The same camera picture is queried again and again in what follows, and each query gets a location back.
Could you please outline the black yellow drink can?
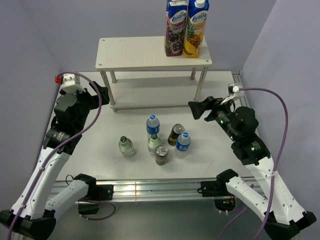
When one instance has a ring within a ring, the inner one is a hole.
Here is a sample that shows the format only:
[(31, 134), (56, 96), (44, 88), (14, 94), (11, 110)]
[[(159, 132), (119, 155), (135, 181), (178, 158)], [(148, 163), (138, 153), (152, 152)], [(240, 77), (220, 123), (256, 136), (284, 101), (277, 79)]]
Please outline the black yellow drink can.
[(155, 149), (155, 162), (159, 166), (163, 166), (167, 161), (169, 150), (165, 145), (159, 145)]
[(172, 129), (171, 129), (171, 132), (168, 136), (168, 139), (167, 139), (167, 142), (169, 145), (171, 146), (175, 146), (176, 145), (176, 142), (178, 140), (178, 137), (185, 131), (185, 127), (180, 124), (180, 123), (177, 123), (175, 124)]

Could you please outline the blue label water bottle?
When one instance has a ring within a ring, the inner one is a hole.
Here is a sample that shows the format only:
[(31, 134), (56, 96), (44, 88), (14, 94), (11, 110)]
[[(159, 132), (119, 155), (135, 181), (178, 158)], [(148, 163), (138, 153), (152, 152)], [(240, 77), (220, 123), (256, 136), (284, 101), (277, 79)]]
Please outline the blue label water bottle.
[(183, 159), (188, 155), (191, 142), (190, 134), (186, 131), (178, 136), (174, 150), (177, 158)]
[(151, 114), (146, 120), (147, 138), (149, 139), (152, 134), (158, 134), (160, 131), (160, 121), (155, 114)]

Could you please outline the clear green cap bottle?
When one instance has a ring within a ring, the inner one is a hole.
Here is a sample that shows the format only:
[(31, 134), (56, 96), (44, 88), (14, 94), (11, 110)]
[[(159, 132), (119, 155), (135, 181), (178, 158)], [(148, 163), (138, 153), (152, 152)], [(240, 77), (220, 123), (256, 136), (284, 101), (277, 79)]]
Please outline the clear green cap bottle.
[(135, 154), (135, 149), (132, 141), (126, 136), (121, 136), (118, 142), (119, 150), (123, 157), (131, 158)]
[(148, 139), (147, 146), (149, 153), (154, 156), (156, 153), (156, 149), (159, 145), (162, 144), (162, 140), (158, 137), (156, 133), (153, 133)]

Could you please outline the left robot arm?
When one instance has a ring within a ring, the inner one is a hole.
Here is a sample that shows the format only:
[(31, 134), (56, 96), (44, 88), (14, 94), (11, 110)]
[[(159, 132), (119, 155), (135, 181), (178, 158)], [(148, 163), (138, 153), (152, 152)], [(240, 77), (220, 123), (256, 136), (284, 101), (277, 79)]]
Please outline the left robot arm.
[(74, 202), (98, 199), (97, 180), (83, 173), (54, 198), (48, 199), (60, 171), (82, 137), (90, 111), (100, 111), (110, 102), (107, 87), (96, 82), (90, 86), (96, 95), (91, 95), (87, 89), (74, 93), (60, 90), (34, 172), (18, 200), (10, 209), (0, 212), (0, 223), (9, 229), (8, 239), (15, 232), (33, 240), (46, 240), (58, 218)]

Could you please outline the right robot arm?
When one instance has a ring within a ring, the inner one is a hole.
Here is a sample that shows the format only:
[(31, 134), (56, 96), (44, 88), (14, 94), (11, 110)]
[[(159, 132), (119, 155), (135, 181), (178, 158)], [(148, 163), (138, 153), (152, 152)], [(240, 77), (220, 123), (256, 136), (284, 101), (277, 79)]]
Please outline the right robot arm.
[(263, 229), (272, 240), (290, 240), (316, 222), (293, 197), (278, 172), (265, 143), (256, 134), (259, 125), (255, 111), (246, 106), (231, 110), (222, 98), (207, 97), (202, 102), (190, 101), (194, 119), (205, 111), (206, 122), (216, 121), (232, 140), (231, 149), (243, 166), (251, 172), (263, 195), (248, 186), (232, 169), (216, 177), (216, 189), (222, 195), (232, 194), (245, 203), (264, 223)]

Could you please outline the white two-tier shelf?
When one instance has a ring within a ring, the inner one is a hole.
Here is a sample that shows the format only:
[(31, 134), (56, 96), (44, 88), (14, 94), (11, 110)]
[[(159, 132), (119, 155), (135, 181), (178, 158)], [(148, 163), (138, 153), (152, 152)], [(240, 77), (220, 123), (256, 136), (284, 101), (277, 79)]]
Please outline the white two-tier shelf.
[(99, 40), (96, 70), (109, 88), (110, 108), (185, 107), (198, 101), (212, 64), (207, 42), (199, 58), (166, 56), (164, 37), (113, 37)]

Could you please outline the grape juice carton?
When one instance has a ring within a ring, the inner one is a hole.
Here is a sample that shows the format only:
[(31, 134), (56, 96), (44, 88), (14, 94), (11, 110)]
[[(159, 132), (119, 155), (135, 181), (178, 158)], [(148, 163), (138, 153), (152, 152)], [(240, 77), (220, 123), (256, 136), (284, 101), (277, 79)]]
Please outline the grape juice carton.
[(167, 57), (180, 56), (186, 32), (188, 3), (186, 0), (168, 0), (166, 2), (166, 29), (164, 51)]

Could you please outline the pineapple juice carton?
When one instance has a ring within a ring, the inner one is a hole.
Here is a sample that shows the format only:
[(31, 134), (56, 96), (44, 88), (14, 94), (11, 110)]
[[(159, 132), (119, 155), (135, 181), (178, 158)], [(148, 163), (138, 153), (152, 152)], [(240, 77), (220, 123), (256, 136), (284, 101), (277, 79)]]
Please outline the pineapple juice carton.
[(199, 58), (209, 12), (208, 0), (190, 0), (183, 44), (185, 58)]

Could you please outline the right side aluminium rail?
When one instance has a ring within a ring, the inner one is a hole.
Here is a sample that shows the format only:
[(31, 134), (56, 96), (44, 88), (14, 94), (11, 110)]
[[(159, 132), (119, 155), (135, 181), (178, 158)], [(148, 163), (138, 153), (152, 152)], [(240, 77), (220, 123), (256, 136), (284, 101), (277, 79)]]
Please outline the right side aluminium rail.
[[(234, 84), (241, 89), (243, 87), (243, 82), (242, 82), (242, 78), (241, 78), (241, 72), (240, 71), (232, 71), (231, 74), (232, 74), (232, 78), (233, 78)], [(241, 90), (241, 91), (237, 92), (237, 94), (240, 95), (240, 96), (237, 96), (233, 100), (235, 102), (236, 101), (240, 102), (241, 106), (249, 108), (250, 104), (249, 104), (249, 101), (248, 101), (248, 98), (247, 98), (247, 95), (246, 95), (245, 91)]]

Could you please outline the aluminium mounting rail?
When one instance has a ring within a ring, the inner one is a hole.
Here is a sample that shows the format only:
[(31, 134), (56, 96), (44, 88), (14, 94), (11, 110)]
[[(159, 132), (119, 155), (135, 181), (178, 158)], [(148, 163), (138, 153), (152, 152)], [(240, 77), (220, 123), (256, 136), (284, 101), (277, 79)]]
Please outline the aluminium mounting rail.
[(121, 202), (163, 202), (203, 200), (201, 182), (216, 178), (157, 179), (157, 180), (98, 180), (93, 200)]

